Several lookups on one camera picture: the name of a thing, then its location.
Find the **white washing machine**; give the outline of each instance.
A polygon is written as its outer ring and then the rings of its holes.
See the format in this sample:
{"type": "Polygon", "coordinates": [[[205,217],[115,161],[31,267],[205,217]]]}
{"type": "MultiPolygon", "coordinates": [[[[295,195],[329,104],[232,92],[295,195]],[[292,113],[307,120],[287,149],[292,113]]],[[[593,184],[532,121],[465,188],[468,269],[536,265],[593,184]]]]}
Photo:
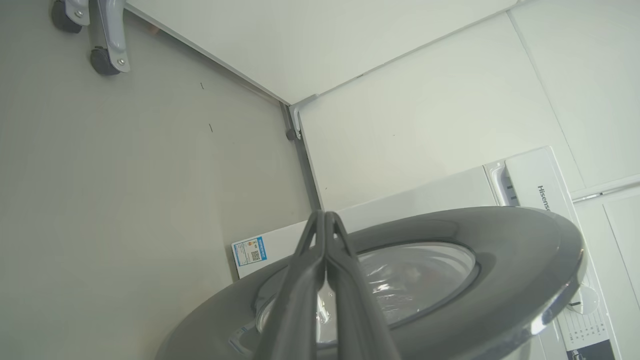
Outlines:
{"type": "MultiPolygon", "coordinates": [[[[571,198],[550,147],[478,166],[412,190],[342,209],[337,213],[342,218],[346,230],[349,233],[354,233],[372,226],[421,214],[496,205],[551,211],[571,220],[579,227],[571,198]]],[[[234,243],[232,248],[240,278],[242,279],[293,254],[305,224],[306,222],[300,222],[234,243]]],[[[394,256],[408,257],[409,253],[411,250],[404,249],[397,251],[394,256]]],[[[458,256],[459,260],[464,258],[464,254],[458,255],[461,256],[458,256]]],[[[360,260],[361,262],[367,261],[363,257],[360,260]]],[[[372,267],[375,260],[371,261],[372,264],[362,263],[363,267],[372,267]]],[[[373,282],[380,282],[379,276],[366,275],[372,285],[373,282]]],[[[381,291],[380,294],[376,294],[383,312],[385,306],[388,305],[385,303],[385,299],[388,301],[393,295],[401,297],[401,294],[394,294],[393,291],[381,291]]],[[[322,296],[327,297],[330,294],[326,293],[322,296]]],[[[586,273],[582,279],[580,291],[570,304],[545,329],[542,326],[540,329],[535,329],[539,334],[510,354],[508,358],[574,360],[587,358],[588,356],[583,355],[589,354],[590,359],[597,356],[599,360],[613,360],[613,354],[617,351],[614,348],[615,341],[610,340],[609,331],[607,331],[611,328],[611,323],[606,305],[602,300],[596,273],[590,261],[587,261],[586,273]]],[[[258,327],[258,331],[260,330],[261,322],[267,318],[264,313],[268,314],[268,296],[253,306],[256,307],[254,309],[257,317],[255,322],[250,322],[239,328],[229,337],[229,345],[240,353],[250,353],[250,350],[242,345],[240,338],[250,332],[253,327],[258,327]]],[[[393,306],[391,308],[396,313],[402,312],[402,309],[398,310],[393,306]]],[[[332,325],[328,321],[330,318],[328,312],[330,313],[326,308],[319,307],[318,309],[318,321],[326,323],[323,327],[319,325],[319,343],[331,343],[335,340],[335,324],[332,325]]],[[[402,320],[402,316],[390,314],[385,313],[390,325],[402,320]]]]}

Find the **white wall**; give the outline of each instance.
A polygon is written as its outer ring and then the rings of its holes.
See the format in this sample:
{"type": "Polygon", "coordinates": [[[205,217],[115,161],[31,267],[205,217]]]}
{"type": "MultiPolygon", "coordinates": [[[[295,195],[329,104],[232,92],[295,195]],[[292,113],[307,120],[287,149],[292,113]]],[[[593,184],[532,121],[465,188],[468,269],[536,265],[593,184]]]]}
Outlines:
{"type": "Polygon", "coordinates": [[[584,187],[504,13],[323,95],[301,117],[327,209],[544,145],[569,188],[584,187]]]}
{"type": "Polygon", "coordinates": [[[127,7],[294,104],[517,0],[129,0],[127,7]]]}
{"type": "Polygon", "coordinates": [[[308,216],[296,152],[184,44],[126,16],[132,72],[102,78],[47,7],[0,12],[0,358],[152,359],[231,283],[226,243],[308,216]]]}
{"type": "Polygon", "coordinates": [[[640,1],[535,0],[511,13],[585,185],[640,174],[640,1]]]}

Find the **front-loading washing machine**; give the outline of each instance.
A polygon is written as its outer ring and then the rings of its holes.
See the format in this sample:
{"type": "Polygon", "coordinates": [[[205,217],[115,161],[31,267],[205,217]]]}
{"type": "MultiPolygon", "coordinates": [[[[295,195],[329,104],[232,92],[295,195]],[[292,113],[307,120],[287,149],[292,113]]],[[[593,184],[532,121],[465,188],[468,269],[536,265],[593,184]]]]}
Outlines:
{"type": "MultiPolygon", "coordinates": [[[[608,341],[604,303],[587,311],[574,297],[600,289],[572,209],[553,153],[543,148],[338,214],[403,359],[560,360],[585,341],[567,331],[565,312],[595,320],[590,312],[599,311],[602,329],[587,341],[608,341]]],[[[158,359],[255,356],[305,226],[235,243],[241,279],[195,309],[158,359]]],[[[337,358],[337,321],[324,286],[319,359],[337,358]]]]}

